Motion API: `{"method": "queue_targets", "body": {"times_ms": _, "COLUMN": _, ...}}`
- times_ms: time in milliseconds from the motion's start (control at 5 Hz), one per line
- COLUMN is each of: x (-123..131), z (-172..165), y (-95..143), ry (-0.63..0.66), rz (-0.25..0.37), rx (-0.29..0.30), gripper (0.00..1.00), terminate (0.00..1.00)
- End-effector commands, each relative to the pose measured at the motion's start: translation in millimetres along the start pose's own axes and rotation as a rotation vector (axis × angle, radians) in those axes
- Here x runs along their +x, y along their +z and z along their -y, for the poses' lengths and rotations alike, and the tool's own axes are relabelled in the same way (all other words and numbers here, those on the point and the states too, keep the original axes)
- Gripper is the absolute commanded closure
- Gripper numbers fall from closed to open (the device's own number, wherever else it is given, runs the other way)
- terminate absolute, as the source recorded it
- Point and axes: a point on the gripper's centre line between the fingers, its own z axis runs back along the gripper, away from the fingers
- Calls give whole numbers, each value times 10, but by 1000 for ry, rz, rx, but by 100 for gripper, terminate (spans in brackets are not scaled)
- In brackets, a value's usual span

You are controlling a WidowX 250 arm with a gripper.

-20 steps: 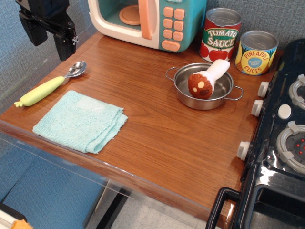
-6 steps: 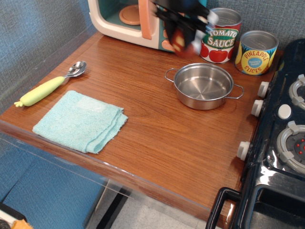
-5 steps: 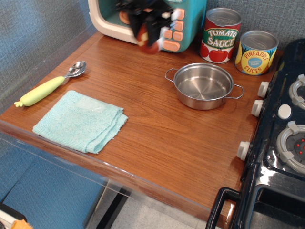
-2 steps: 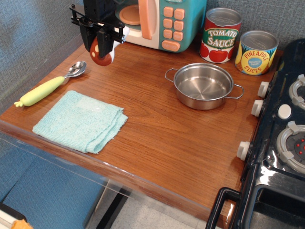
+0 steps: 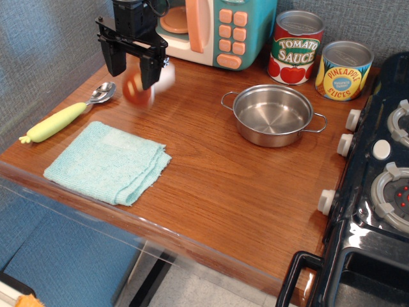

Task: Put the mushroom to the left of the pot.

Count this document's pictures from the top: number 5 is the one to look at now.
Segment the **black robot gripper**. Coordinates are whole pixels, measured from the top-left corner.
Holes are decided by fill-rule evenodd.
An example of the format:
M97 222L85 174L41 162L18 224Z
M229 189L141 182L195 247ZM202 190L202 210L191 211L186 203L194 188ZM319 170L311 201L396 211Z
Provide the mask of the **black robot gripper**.
M159 81L168 64L167 42L157 33L158 20L169 12L169 1L113 1L113 17L98 16L98 41L109 73L127 67L126 55L140 59L141 81L147 90Z

